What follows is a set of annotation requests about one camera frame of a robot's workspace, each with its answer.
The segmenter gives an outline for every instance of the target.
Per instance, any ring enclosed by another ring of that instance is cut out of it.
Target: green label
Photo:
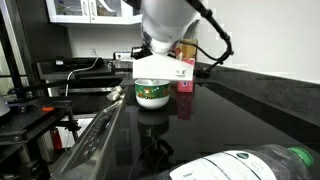
[[[135,85],[136,95],[144,99],[158,99],[169,95],[170,84],[161,86],[142,86]]]

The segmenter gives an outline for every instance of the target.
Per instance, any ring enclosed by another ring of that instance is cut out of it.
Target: glossy black table
[[[130,88],[112,134],[115,143],[109,144],[110,161],[102,166],[105,179],[156,179],[206,155],[265,144],[307,149],[314,158],[313,179],[320,179],[320,127],[216,83],[195,85],[193,93],[176,89],[166,106],[150,111],[138,105]]]

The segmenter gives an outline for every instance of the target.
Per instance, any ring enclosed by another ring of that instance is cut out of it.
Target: cabinet handle
[[[95,13],[95,7],[94,7],[94,4],[93,4],[93,2],[91,2],[91,10],[92,10],[92,15],[96,15],[96,13]]]
[[[83,14],[87,16],[87,6],[86,2],[83,1]]]

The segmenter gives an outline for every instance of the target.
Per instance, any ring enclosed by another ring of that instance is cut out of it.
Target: cabinet door
[[[46,0],[54,23],[90,23],[88,0]]]
[[[122,0],[89,0],[91,23],[133,24],[133,8]]]

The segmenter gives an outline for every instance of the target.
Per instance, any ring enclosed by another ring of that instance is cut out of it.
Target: pink box
[[[193,58],[184,59],[182,61],[186,62],[188,64],[191,64],[193,66],[195,64],[195,59],[193,59]],[[192,92],[193,91],[193,79],[192,79],[192,81],[178,82],[178,91],[179,92]]]

